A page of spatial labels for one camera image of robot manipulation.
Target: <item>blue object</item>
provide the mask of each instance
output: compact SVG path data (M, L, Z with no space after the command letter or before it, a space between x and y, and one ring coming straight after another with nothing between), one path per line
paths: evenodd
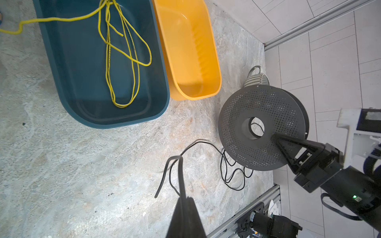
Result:
M34 0L38 18L83 16L98 7L89 0ZM75 22L40 23L42 37L62 105L77 121L90 127L106 129L156 119L169 103L169 88L163 53L151 0L118 0L122 12L147 42L152 64L140 66L140 90L131 105L117 108L111 101L106 83L106 45L98 33L98 14ZM111 24L123 32L119 14L110 8ZM102 9L101 30L106 37ZM149 62L144 43L132 32L138 59ZM111 43L128 53L124 37L111 30ZM110 76L116 101L130 101L133 87L131 61L116 50L111 51Z

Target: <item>stone countertop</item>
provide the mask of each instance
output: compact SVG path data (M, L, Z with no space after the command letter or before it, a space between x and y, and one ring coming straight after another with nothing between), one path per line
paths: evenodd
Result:
M0 34L0 236L165 237L178 196L168 157L197 139L222 148L217 125L224 102L243 86L264 48L216 5L208 5L223 84L218 95L174 101L158 119L94 129L62 107L38 24ZM0 1L2 28L35 18L32 0ZM208 234L273 186L272 171L254 171L242 191L221 180L221 157L199 144L184 155L184 179ZM177 172L173 175L177 186ZM242 182L237 174L235 184Z

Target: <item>yellow bin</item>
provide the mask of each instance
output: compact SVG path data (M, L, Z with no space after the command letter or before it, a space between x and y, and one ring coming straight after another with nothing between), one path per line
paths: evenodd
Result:
M153 0L171 98L199 100L221 89L221 71L204 0Z

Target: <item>plastic bin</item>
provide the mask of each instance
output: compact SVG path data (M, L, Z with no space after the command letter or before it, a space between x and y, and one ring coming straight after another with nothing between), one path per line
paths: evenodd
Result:
M203 0L153 0L171 98L198 100L221 89L221 71Z
M118 3L152 52L152 64L140 66L141 86L137 97L123 109L112 103L106 83L106 45L98 34L98 14L75 22L40 23L62 105L77 121L94 128L113 128L152 120L159 117L169 103L168 80L152 2L118 0ZM98 4L98 1L88 0L34 0L38 18L82 16L94 11ZM123 32L118 12L113 6L110 10L111 24ZM102 10L101 29L106 36L104 17L105 8ZM138 59L149 62L146 46L134 33L132 36ZM124 37L113 30L111 40L116 47L128 52ZM110 75L117 102L129 102L133 86L131 61L116 50L111 52Z

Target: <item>yellow cord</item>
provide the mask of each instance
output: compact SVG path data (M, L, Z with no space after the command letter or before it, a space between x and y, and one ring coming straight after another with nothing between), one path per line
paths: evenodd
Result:
M115 27L113 25L111 25L111 23L110 23L110 18L111 18L111 15L110 15L110 6L111 5L114 5L116 10L119 13L120 20L122 22L122 27L123 27L123 34L120 33L119 31L117 31L115 29ZM101 10L105 6L106 6L106 18L105 18L105 20L106 20L106 23L107 23L107 35L106 35L106 39L103 37L102 32L101 32ZM35 22L49 22L49 21L64 21L64 22L79 21L79 20L83 20L83 19L92 17L96 13L98 13L98 32L99 32L99 35L101 36L102 40L106 44L106 82L107 82L107 85L108 85L108 87L110 89L111 99L112 99L112 102L114 103L115 106L117 106L119 108L125 108L125 107L127 107L128 105L130 105L134 101L135 97L137 96L137 94L139 92L139 88L140 88L140 69L139 69L139 65L150 66L151 62L152 62L152 55L151 55L151 50L150 50L147 42L145 40L143 40L143 38L136 32L135 28L124 17L124 15L122 13L122 10L120 8L120 5L115 0L101 0L99 2L99 7L95 11L93 11L93 12L87 14L87 15L84 15L84 16L79 16L79 17L75 17L75 18L56 18L56 17L53 17L53 18L31 19L31 20L27 20L27 21L21 21L19 23L19 29L17 31L9 31L9 30L0 29L0 32L7 33L7 34L12 34L12 35L18 35L18 34L20 34L22 32L22 27L23 27L24 24L30 24L30 23L35 23ZM127 46L128 46L129 55L126 54L124 51L118 49L117 47L115 47L114 45L111 44L110 27L118 35L120 35L122 37L123 36L125 37L126 42L127 42ZM128 34L130 36L130 39L131 39L131 42L132 42L132 46L134 48L134 53L135 53L135 58L136 59L134 59L132 54L131 54L131 48L130 48L130 44L128 43L125 27L127 28ZM135 34L139 37L139 39L146 45L146 47L148 49L148 52L149 52L149 63L145 64L143 62L138 61L138 56L137 56L137 53L136 53L134 40L132 39L132 35L131 35L129 27L135 32ZM127 104L119 104L119 103L116 102L116 99L115 99L115 93L114 93L114 90L112 88L111 78L110 78L111 48L119 51L120 53L122 53L124 56L126 56L127 58L129 58L131 60L131 66L132 66L132 74L133 74L133 78L134 78L134 84L133 84L131 99L130 99L129 103L127 103ZM138 86L137 86L136 92L135 92L136 77L135 77L135 70L134 70L134 62L138 65Z

